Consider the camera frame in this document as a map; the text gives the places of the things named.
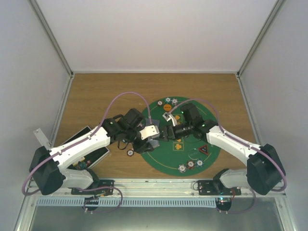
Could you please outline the red black triangle all-in marker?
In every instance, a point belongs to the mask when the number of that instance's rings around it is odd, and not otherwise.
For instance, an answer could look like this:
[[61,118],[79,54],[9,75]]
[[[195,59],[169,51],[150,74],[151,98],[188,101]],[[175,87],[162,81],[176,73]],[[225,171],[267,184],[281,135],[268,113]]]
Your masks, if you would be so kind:
[[201,147],[198,148],[199,152],[208,155],[208,146],[207,145],[203,145]]

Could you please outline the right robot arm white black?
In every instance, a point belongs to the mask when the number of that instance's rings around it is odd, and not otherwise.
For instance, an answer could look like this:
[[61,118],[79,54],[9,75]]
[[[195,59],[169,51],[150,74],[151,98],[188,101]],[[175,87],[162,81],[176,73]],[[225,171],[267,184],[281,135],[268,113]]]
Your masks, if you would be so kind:
[[266,144],[261,146],[248,142],[225,130],[218,122],[203,119],[197,107],[192,103],[180,104],[184,122],[177,123],[171,112],[165,112],[163,118],[172,124],[160,129],[165,141],[177,140],[187,136],[214,145],[240,160],[245,169],[220,171],[214,178],[213,189],[224,195],[233,187],[250,188],[260,195],[268,192],[281,192],[287,186],[286,173],[275,148]]

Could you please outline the red black chip stack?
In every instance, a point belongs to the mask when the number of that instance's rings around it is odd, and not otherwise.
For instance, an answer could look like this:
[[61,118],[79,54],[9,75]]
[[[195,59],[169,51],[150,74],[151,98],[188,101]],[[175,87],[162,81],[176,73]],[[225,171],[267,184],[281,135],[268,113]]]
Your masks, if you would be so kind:
[[133,155],[134,155],[134,151],[133,151],[132,149],[129,149],[129,150],[127,151],[127,155],[128,155],[128,156],[133,156]]

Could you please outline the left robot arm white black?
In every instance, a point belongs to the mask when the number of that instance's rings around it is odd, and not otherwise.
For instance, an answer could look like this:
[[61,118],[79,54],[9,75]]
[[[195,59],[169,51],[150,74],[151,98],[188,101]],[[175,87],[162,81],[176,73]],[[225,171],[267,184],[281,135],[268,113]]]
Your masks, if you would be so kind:
[[29,172],[38,191],[49,195],[60,188],[80,188],[95,194],[99,190],[96,175],[89,170],[69,169],[69,166],[118,141],[132,144],[134,151],[140,154],[152,151],[154,148],[148,140],[159,135],[159,129],[153,123],[139,128],[143,119],[142,113],[132,108],[123,116],[104,119],[93,130],[62,146],[36,149]]

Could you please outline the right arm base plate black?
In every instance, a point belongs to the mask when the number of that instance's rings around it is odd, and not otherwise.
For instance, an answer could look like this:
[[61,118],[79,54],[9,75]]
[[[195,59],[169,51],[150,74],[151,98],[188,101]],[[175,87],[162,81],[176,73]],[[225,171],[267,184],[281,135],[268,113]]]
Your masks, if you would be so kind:
[[192,188],[198,191],[199,195],[233,196],[242,194],[240,189],[226,188],[222,183],[214,180],[198,180],[192,184]]

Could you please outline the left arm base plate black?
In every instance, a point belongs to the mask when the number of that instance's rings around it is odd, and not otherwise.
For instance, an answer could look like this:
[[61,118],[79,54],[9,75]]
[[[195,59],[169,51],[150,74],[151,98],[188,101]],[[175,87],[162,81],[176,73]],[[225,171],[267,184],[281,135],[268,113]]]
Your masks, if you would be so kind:
[[100,196],[108,196],[113,194],[113,189],[110,189],[110,187],[114,186],[115,181],[114,180],[99,180],[97,183],[93,183],[90,185],[86,191],[79,190],[77,188],[71,189],[72,195],[89,195],[94,197],[100,197]]

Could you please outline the clear acrylic dealer button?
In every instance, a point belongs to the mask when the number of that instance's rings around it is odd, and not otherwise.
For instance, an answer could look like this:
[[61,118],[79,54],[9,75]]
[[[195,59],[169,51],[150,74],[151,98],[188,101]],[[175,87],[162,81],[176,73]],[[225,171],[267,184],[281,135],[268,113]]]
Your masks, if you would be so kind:
[[198,149],[190,149],[188,151],[188,157],[191,160],[198,160],[200,158],[200,152]]

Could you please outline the orange big blind button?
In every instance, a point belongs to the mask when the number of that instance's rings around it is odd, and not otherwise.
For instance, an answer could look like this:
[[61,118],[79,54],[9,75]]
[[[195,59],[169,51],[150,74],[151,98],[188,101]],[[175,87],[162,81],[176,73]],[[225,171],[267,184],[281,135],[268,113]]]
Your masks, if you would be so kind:
[[164,109],[165,112],[169,112],[172,109],[172,105],[166,103],[166,104],[163,105],[163,109]]

